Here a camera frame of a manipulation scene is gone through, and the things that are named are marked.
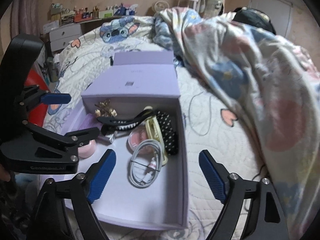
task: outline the blue gripper pad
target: blue gripper pad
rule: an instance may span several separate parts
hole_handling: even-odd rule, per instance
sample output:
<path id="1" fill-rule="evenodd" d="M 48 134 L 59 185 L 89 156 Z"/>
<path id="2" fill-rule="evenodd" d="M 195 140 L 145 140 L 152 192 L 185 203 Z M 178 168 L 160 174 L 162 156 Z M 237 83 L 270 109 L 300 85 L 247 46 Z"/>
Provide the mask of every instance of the blue gripper pad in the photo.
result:
<path id="1" fill-rule="evenodd" d="M 41 97 L 40 102 L 45 105 L 64 105 L 71 101 L 70 94 L 47 93 Z"/>
<path id="2" fill-rule="evenodd" d="M 116 153 L 111 150 L 110 154 L 90 182 L 89 194 L 87 196 L 87 200 L 90 204 L 101 197 L 115 165 Z"/>
<path id="3" fill-rule="evenodd" d="M 221 203 L 224 204 L 227 198 L 225 184 L 204 152 L 199 153 L 199 165 L 214 198 L 220 200 Z"/>

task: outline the coiled white cable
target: coiled white cable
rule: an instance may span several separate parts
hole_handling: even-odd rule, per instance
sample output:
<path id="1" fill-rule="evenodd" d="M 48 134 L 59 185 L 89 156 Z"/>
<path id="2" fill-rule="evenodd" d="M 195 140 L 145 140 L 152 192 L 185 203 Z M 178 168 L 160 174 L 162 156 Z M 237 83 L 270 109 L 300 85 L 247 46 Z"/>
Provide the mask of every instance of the coiled white cable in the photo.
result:
<path id="1" fill-rule="evenodd" d="M 136 162 L 136 158 L 137 155 L 139 154 L 139 151 L 143 148 L 143 147 L 147 147 L 147 146 L 151 146 L 154 149 L 154 154 L 155 157 L 152 158 L 155 162 L 155 166 L 152 165 L 152 167 L 150 166 L 151 163 L 153 163 L 153 161 L 151 161 L 151 163 L 149 164 L 148 168 L 154 169 L 150 172 L 148 172 L 143 179 L 140 179 L 137 177 L 137 175 L 134 172 L 134 168 L 135 168 L 135 164 Z M 128 179 L 130 181 L 130 183 L 132 185 L 134 185 L 137 188 L 146 188 L 149 187 L 158 177 L 158 174 L 161 170 L 162 167 L 162 162 L 163 162 L 163 149 L 161 147 L 161 144 L 156 141 L 156 140 L 152 140 L 152 139 L 148 139 L 145 140 L 143 142 L 141 142 L 137 148 L 135 149 L 135 151 L 132 154 L 131 157 L 131 161 L 130 161 L 130 171 L 129 171 L 129 176 Z"/>

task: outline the bed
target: bed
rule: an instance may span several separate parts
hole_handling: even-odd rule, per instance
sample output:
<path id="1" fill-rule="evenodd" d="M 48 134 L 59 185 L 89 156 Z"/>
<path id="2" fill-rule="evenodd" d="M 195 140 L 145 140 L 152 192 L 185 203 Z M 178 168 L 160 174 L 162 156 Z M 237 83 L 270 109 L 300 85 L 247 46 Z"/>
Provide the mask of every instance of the bed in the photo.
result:
<path id="1" fill-rule="evenodd" d="M 175 54 L 185 117 L 189 226 L 156 232 L 102 224 L 108 237 L 204 239 L 222 209 L 198 164 L 198 153 L 207 149 L 244 179 L 270 176 L 290 238 L 300 239 L 320 207 L 320 73 L 303 48 L 280 36 L 224 17 L 203 20 L 188 8 L 113 20 L 60 53 L 55 93 L 70 93 L 72 100 L 49 106 L 44 128 L 61 131 L 81 92 L 111 66 L 116 52 L 164 49 Z M 234 240 L 240 239 L 248 207 L 244 202 Z M 82 239 L 72 212 L 69 219 Z"/>

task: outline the human hand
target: human hand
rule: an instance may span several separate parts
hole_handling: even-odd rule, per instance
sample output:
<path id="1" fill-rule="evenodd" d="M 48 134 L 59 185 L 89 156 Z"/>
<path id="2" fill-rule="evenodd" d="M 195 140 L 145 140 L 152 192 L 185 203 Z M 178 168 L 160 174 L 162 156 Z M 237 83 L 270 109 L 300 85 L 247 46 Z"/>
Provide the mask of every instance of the human hand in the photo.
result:
<path id="1" fill-rule="evenodd" d="M 0 164 L 0 180 L 4 180 L 6 182 L 10 181 L 10 174 L 7 172 L 4 167 Z"/>

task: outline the white fan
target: white fan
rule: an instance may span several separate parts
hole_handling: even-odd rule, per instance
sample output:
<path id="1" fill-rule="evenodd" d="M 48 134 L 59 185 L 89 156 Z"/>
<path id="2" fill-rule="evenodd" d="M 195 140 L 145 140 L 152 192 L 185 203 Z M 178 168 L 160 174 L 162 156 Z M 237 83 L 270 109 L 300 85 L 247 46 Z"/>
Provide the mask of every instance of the white fan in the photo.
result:
<path id="1" fill-rule="evenodd" d="M 152 6 L 154 12 L 160 12 L 167 8 L 170 8 L 170 4 L 165 0 L 158 0 Z"/>

